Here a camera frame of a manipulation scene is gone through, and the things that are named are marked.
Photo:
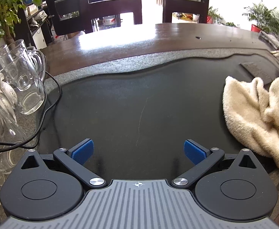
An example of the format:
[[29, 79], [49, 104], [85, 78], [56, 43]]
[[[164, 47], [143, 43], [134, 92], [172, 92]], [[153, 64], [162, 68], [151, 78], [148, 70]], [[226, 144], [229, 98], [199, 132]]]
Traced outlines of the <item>cream terry towel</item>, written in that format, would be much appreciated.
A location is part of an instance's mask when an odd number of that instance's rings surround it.
[[228, 76], [222, 104], [230, 133], [279, 168], [279, 77], [266, 90], [259, 77], [244, 82]]

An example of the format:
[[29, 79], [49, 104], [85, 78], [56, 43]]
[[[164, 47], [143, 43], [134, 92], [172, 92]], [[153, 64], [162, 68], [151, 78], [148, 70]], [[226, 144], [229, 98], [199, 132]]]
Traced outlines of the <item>clear glass cup front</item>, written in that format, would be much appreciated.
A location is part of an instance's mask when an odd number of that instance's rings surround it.
[[[0, 105], [0, 142], [17, 144], [25, 140], [24, 130], [18, 126], [14, 118]], [[24, 153], [22, 149], [14, 149], [0, 153], [0, 172], [9, 173], [17, 164], [18, 157]]]

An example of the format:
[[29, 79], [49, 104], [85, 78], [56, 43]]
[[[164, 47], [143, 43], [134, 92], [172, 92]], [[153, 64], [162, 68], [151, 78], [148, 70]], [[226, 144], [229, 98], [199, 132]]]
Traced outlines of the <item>black stone tea tray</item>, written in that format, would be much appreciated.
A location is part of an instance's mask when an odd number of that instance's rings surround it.
[[[253, 62], [273, 81], [279, 62], [271, 55], [189, 57], [122, 73], [103, 73], [54, 88], [59, 99], [46, 116], [38, 150], [52, 154], [92, 139], [85, 168], [106, 181], [172, 180], [194, 164], [184, 154], [191, 139], [227, 154], [247, 148], [228, 130], [223, 111], [225, 79], [251, 82], [240, 63]], [[264, 168], [279, 169], [272, 157], [255, 155]]]

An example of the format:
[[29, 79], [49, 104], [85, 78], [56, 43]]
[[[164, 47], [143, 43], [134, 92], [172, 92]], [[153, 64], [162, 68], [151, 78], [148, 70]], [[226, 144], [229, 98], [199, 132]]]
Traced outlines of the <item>small dark square coaster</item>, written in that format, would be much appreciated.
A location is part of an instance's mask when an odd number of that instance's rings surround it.
[[243, 67], [252, 77], [259, 77], [264, 81], [264, 84], [270, 84], [273, 79], [260, 67], [258, 67], [253, 62], [240, 63], [240, 66]]

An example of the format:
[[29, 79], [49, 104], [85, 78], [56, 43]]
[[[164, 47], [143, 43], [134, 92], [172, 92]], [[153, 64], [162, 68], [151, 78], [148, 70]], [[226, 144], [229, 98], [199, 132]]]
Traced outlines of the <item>folded grey cloth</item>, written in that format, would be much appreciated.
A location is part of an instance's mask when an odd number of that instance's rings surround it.
[[279, 50], [279, 40], [272, 34], [267, 34], [265, 31], [260, 31], [259, 36], [266, 40], [275, 50]]

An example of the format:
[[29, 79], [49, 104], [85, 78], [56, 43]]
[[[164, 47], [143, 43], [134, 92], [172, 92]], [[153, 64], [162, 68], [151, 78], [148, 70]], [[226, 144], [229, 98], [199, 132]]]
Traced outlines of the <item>dark wooden chair left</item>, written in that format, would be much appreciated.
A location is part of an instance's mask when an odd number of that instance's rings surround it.
[[94, 3], [79, 0], [79, 15], [86, 34], [93, 32], [92, 19], [130, 12], [133, 13], [134, 24], [142, 24], [142, 0], [104, 0]]

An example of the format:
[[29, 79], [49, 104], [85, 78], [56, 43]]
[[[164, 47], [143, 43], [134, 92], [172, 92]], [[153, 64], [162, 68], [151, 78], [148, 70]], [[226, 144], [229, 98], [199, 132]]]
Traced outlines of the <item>dark wooden chair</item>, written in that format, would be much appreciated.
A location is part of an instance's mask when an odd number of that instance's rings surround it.
[[133, 13], [134, 24], [142, 24], [142, 0], [104, 0], [94, 3], [79, 0], [79, 15], [86, 34], [93, 32], [92, 19], [130, 12]]
[[172, 22], [172, 13], [188, 13], [199, 15], [199, 23], [207, 23], [209, 0], [163, 0], [163, 23]]

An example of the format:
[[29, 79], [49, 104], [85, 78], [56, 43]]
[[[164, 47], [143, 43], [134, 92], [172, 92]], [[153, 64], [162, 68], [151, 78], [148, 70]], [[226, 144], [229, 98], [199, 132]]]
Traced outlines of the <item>black office chair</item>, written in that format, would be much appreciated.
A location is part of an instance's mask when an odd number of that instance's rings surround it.
[[79, 0], [46, 0], [56, 35], [85, 31], [79, 13]]

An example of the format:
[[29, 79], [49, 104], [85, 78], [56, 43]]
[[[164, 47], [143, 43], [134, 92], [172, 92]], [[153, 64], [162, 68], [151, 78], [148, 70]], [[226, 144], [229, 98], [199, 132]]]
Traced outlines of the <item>green potted plant right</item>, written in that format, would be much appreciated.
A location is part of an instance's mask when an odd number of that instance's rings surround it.
[[245, 7], [245, 12], [248, 21], [255, 22], [255, 25], [266, 33], [271, 33], [279, 40], [279, 12], [277, 8], [268, 9], [264, 4], [253, 4]]

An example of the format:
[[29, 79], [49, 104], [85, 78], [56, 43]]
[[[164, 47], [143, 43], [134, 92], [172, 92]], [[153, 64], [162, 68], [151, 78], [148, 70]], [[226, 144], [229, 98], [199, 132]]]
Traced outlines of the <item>dark wooden chair right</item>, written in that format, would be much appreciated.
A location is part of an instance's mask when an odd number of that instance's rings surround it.
[[163, 23], [172, 22], [172, 13], [188, 13], [199, 15], [199, 23], [207, 23], [209, 0], [163, 0]]

